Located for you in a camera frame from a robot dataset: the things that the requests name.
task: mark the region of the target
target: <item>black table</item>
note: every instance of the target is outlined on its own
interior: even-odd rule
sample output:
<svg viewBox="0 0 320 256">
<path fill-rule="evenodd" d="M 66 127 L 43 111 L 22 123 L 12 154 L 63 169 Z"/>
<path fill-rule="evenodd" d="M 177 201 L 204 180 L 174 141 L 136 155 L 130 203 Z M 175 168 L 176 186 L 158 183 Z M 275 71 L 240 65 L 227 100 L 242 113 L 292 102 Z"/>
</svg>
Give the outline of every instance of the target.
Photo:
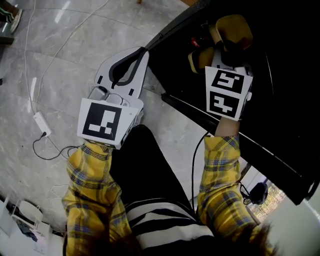
<svg viewBox="0 0 320 256">
<path fill-rule="evenodd" d="M 298 205 L 313 195 L 320 180 L 318 125 L 314 119 L 318 91 L 302 90 L 313 82 L 306 65 L 299 65 L 306 63 L 306 55 L 293 40 L 297 31 L 303 31 L 303 23 L 292 26 L 294 13 L 283 12 L 286 6 L 280 3 L 260 4 L 199 1 L 146 46 L 149 67 L 165 89 L 162 100 L 211 130 L 220 117 L 206 112 L 205 75 L 191 71 L 188 54 L 194 48 L 189 42 L 199 30 L 221 17 L 243 15 L 254 42 L 246 50 L 253 82 L 252 99 L 242 114 L 241 156 Z"/>
</svg>

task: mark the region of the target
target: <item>black cable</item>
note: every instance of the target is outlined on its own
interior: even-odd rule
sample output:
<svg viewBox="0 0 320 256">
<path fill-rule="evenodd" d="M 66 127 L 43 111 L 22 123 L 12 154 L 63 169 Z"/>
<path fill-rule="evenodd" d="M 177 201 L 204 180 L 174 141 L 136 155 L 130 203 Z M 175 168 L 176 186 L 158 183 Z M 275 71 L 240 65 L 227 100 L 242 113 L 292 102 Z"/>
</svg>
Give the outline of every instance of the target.
<svg viewBox="0 0 320 256">
<path fill-rule="evenodd" d="M 212 131 L 214 131 L 216 129 L 213 128 L 211 129 L 210 131 L 206 132 L 205 135 L 202 136 L 202 138 L 200 139 L 200 141 L 198 142 L 198 145 L 196 145 L 195 147 L 195 151 L 194 151 L 194 154 L 193 154 L 193 159 L 192 159 L 192 172 L 191 172 L 191 198 L 192 198 L 192 210 L 193 212 L 195 212 L 195 202 L 194 202 L 194 172 L 195 172 L 195 159 L 196 159 L 196 153 L 197 153 L 197 150 L 199 148 L 199 145 L 200 143 L 202 142 L 202 140 L 209 134 L 211 133 Z"/>
<path fill-rule="evenodd" d="M 35 143 L 38 142 L 38 141 L 40 141 L 40 140 L 41 140 L 44 136 L 46 136 L 46 135 L 47 135 L 47 133 L 44 132 L 44 133 L 41 135 L 41 137 L 40 137 L 39 139 L 36 139 L 36 140 L 33 142 L 33 144 L 32 144 L 33 152 L 35 153 L 35 155 L 36 155 L 38 158 L 41 158 L 41 159 L 43 159 L 43 160 L 53 160 L 53 159 L 56 159 L 58 156 L 60 156 L 61 153 L 62 153 L 65 149 L 68 149 L 68 148 L 72 148 L 72 149 L 77 148 L 76 146 L 66 146 L 66 147 L 64 147 L 63 149 L 60 150 L 60 152 L 59 152 L 58 155 L 56 155 L 56 156 L 54 156 L 54 157 L 52 157 L 52 158 L 44 158 L 44 157 L 42 157 L 42 156 L 40 156 L 40 155 L 37 154 L 37 152 L 36 152 L 36 150 L 35 150 Z"/>
<path fill-rule="evenodd" d="M 248 204 L 251 203 L 250 193 L 249 193 L 249 191 L 246 189 L 245 185 L 243 185 L 240 181 L 239 181 L 239 184 L 240 184 L 240 193 L 241 193 L 241 195 L 242 195 L 242 197 L 243 197 L 243 204 L 244 204 L 245 206 L 247 206 Z M 241 191 L 241 188 L 244 188 L 244 190 L 245 190 L 245 192 L 246 192 L 247 194 L 245 194 L 244 192 L 242 192 L 242 191 Z"/>
<path fill-rule="evenodd" d="M 77 149 L 77 148 L 79 148 L 79 147 L 78 147 L 78 146 L 73 146 L 73 147 L 69 148 L 68 151 L 66 152 L 67 155 L 68 155 L 68 157 L 70 157 L 69 151 L 70 151 L 70 150 L 73 150 L 73 149 Z"/>
</svg>

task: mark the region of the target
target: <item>black and white striped shirt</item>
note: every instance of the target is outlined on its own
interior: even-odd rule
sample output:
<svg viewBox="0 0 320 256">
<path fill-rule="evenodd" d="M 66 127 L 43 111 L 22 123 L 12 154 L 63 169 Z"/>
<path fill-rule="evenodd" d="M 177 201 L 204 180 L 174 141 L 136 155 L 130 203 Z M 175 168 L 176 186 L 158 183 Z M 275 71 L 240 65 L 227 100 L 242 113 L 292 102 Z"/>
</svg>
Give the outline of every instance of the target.
<svg viewBox="0 0 320 256">
<path fill-rule="evenodd" d="M 175 248 L 188 253 L 210 243 L 211 230 L 199 224 L 183 204 L 166 198 L 133 202 L 125 207 L 133 234 L 143 254 L 157 255 Z"/>
</svg>

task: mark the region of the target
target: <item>white cable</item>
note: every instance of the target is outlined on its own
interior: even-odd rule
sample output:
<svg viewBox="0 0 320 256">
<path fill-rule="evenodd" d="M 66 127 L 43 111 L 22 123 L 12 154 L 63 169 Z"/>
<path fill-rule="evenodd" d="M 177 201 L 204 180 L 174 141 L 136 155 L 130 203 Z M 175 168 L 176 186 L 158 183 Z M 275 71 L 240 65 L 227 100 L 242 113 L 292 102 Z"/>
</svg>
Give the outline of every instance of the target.
<svg viewBox="0 0 320 256">
<path fill-rule="evenodd" d="M 29 93 L 29 99 L 30 99 L 30 106 L 31 106 L 31 110 L 32 113 L 35 115 L 35 111 L 32 105 L 32 98 L 31 98 L 31 93 L 30 93 L 30 89 L 29 89 L 29 82 L 28 82 L 28 74 L 27 74 L 27 57 L 26 57 L 26 51 L 27 51 L 27 43 L 28 43 L 28 36 L 29 36 L 29 28 L 30 28 L 30 23 L 32 20 L 32 17 L 34 16 L 35 10 L 36 10 L 36 1 L 34 0 L 34 6 L 33 6 L 33 12 L 31 14 L 30 20 L 29 20 L 29 24 L 28 24 L 28 29 L 26 31 L 26 39 L 25 39 L 25 47 L 24 47 L 24 74 L 25 74 L 25 82 L 26 82 L 26 86 L 28 88 L 28 93 Z"/>
<path fill-rule="evenodd" d="M 54 210 L 54 211 L 57 211 L 57 209 L 55 209 L 55 208 L 53 208 L 53 207 L 52 207 L 52 201 L 53 201 L 53 200 L 56 200 L 56 199 L 62 199 L 62 197 L 55 197 L 55 198 L 52 198 L 52 199 L 50 200 L 50 202 L 49 202 L 49 204 L 50 204 L 49 209 L 52 209 L 52 210 Z"/>
<path fill-rule="evenodd" d="M 51 60 L 50 64 L 46 67 L 45 71 L 43 72 L 42 76 L 41 76 L 41 79 L 40 79 L 40 82 L 39 82 L 39 92 L 38 92 L 38 96 L 35 100 L 35 103 L 37 104 L 38 103 L 38 99 L 39 99 L 39 96 L 40 96 L 40 92 L 41 92 L 41 83 L 42 83 L 42 80 L 44 78 L 44 75 L 45 73 L 47 72 L 47 70 L 49 69 L 49 67 L 51 66 L 52 62 L 54 62 L 56 56 L 58 55 L 58 53 L 60 52 L 60 50 L 65 46 L 65 44 L 68 42 L 68 40 L 71 38 L 71 36 L 73 35 L 73 33 L 83 24 L 85 23 L 95 12 L 99 11 L 101 8 L 103 8 L 107 3 L 108 3 L 109 0 L 106 0 L 106 2 L 101 5 L 99 8 L 97 8 L 96 10 L 94 10 L 93 12 L 90 13 L 90 15 L 84 19 L 84 21 L 82 21 L 79 25 L 77 25 L 73 30 L 72 32 L 70 33 L 70 35 L 67 37 L 67 39 L 65 40 L 65 42 L 61 45 L 61 47 L 59 48 L 59 50 L 55 53 L 55 55 L 53 56 L 53 59 Z"/>
<path fill-rule="evenodd" d="M 53 186 L 53 187 L 51 188 L 51 192 L 52 192 L 53 194 L 55 194 L 58 198 L 61 198 L 61 196 L 57 195 L 57 194 L 53 191 L 53 189 L 54 189 L 54 188 L 61 188 L 61 187 L 69 187 L 69 185 L 68 185 L 68 184 L 66 184 L 66 185 L 56 185 L 56 186 Z"/>
</svg>

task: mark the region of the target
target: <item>floor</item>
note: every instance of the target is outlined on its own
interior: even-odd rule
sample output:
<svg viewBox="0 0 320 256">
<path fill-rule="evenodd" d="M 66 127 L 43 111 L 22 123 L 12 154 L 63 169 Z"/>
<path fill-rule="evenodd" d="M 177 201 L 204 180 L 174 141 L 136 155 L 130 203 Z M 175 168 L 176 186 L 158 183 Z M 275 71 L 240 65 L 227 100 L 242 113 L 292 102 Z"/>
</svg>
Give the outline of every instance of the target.
<svg viewBox="0 0 320 256">
<path fill-rule="evenodd" d="M 34 0 L 12 0 L 24 9 L 12 46 L 6 47 L 0 63 L 0 194 L 41 206 L 44 221 L 59 229 L 66 217 L 61 200 L 69 183 L 62 156 L 45 161 L 38 158 L 32 143 L 41 131 L 33 120 L 25 79 L 24 48 Z M 73 28 L 105 0 L 38 0 L 27 44 L 27 79 L 32 100 L 39 93 L 39 80 Z M 145 46 L 187 6 L 179 0 L 109 0 L 90 17 L 62 48 L 46 72 L 37 109 L 42 112 L 59 149 L 80 145 L 76 129 L 81 98 L 90 92 L 90 83 L 100 64 L 113 54 L 134 46 Z M 143 123 L 153 132 L 165 158 L 191 198 L 191 165 L 198 140 L 205 131 L 161 100 L 164 91 L 148 69 L 141 99 Z M 36 144 L 44 157 L 57 154 L 48 139 Z M 203 145 L 197 154 L 195 192 L 203 168 Z"/>
</svg>

